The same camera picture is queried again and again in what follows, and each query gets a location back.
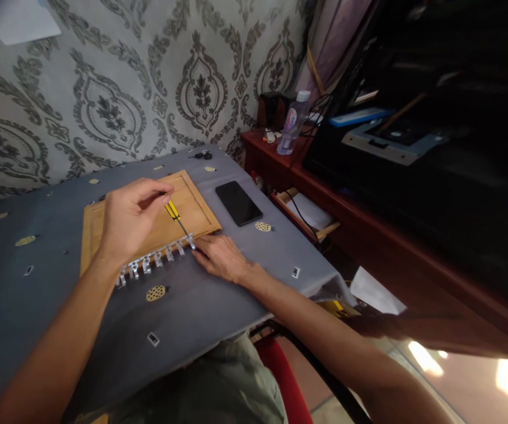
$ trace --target white paper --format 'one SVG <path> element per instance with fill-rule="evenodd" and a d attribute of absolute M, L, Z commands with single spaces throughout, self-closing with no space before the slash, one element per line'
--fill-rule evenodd
<path fill-rule="evenodd" d="M 407 307 L 389 290 L 381 285 L 369 272 L 362 267 L 358 268 L 352 284 L 351 293 L 368 305 L 373 306 L 379 312 L 399 315 Z"/>
<path fill-rule="evenodd" d="M 44 0 L 0 0 L 0 39 L 6 45 L 61 34 Z"/>
<path fill-rule="evenodd" d="M 294 199 L 297 207 L 299 208 L 299 211 L 301 212 L 301 215 L 303 215 L 303 218 L 305 218 L 305 221 L 311 227 L 314 227 L 318 230 L 322 230 L 332 221 L 332 216 L 330 216 L 321 208 L 319 208 L 316 203 L 312 202 L 304 194 L 299 193 L 294 197 Z M 299 216 L 297 208 L 295 207 L 291 199 L 289 199 L 286 205 L 291 210 L 291 212 L 293 212 L 297 217 L 299 217 L 299 219 L 301 219 L 301 221 L 303 220 Z"/>

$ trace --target floor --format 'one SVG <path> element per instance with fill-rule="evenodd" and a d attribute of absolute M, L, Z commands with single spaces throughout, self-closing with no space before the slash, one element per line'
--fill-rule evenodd
<path fill-rule="evenodd" d="M 315 424 L 342 424 L 352 423 L 349 415 L 342 408 L 338 400 L 333 396 L 332 392 L 318 373 L 312 368 L 304 356 L 284 337 L 279 337 L 278 342 L 283 349 L 287 360 L 295 374 L 297 384 L 305 398 L 307 407 L 311 411 Z M 404 347 L 408 342 L 393 343 L 384 337 L 383 339 L 369 339 L 382 352 L 388 354 L 395 361 L 399 362 L 407 369 L 415 378 L 418 378 L 425 385 L 427 390 L 436 398 L 452 416 L 456 424 L 465 424 L 463 419 L 448 405 L 448 403 L 439 395 L 439 393 L 431 386 L 430 382 L 423 376 L 423 373 L 415 368 L 412 362 L 408 361 L 404 354 L 399 350 L 399 346 Z"/>
<path fill-rule="evenodd" d="M 435 352 L 406 340 L 369 339 L 400 363 L 441 403 L 455 424 L 508 422 L 508 360 Z M 303 355 L 278 339 L 315 424 L 352 420 Z"/>

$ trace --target red chair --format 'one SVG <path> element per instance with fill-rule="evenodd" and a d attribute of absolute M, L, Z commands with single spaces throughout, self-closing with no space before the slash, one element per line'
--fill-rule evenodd
<path fill-rule="evenodd" d="M 265 337 L 255 342 L 254 346 L 261 361 L 275 376 L 289 422 L 291 424 L 313 424 L 311 413 L 279 343 L 273 337 Z"/>
<path fill-rule="evenodd" d="M 268 367 L 279 385 L 285 412 L 291 424 L 312 424 L 313 418 L 307 408 L 305 399 L 301 394 L 297 380 L 289 366 L 281 346 L 276 342 L 276 336 L 286 337 L 303 356 L 309 361 L 315 371 L 324 380 L 330 388 L 333 395 L 338 399 L 342 407 L 346 410 L 355 424 L 371 424 L 370 418 L 362 409 L 352 392 L 344 386 L 336 377 L 334 377 L 326 367 L 302 344 L 289 330 L 273 320 L 266 321 L 260 327 L 257 327 L 251 336 L 260 334 L 265 328 L 273 329 L 269 336 L 254 343 L 255 348 L 260 355 L 263 364 Z"/>

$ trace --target phone screen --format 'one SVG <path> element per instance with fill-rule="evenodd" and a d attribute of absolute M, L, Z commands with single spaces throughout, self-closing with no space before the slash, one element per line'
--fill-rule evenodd
<path fill-rule="evenodd" d="M 263 216 L 260 209 L 246 194 L 236 181 L 231 181 L 215 188 L 224 207 L 239 227 L 246 225 Z"/>

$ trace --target wall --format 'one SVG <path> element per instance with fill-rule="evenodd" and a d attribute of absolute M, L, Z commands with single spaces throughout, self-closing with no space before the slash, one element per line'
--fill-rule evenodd
<path fill-rule="evenodd" d="M 48 0 L 61 35 L 0 41 L 0 198 L 203 144 L 237 158 L 313 3 Z"/>

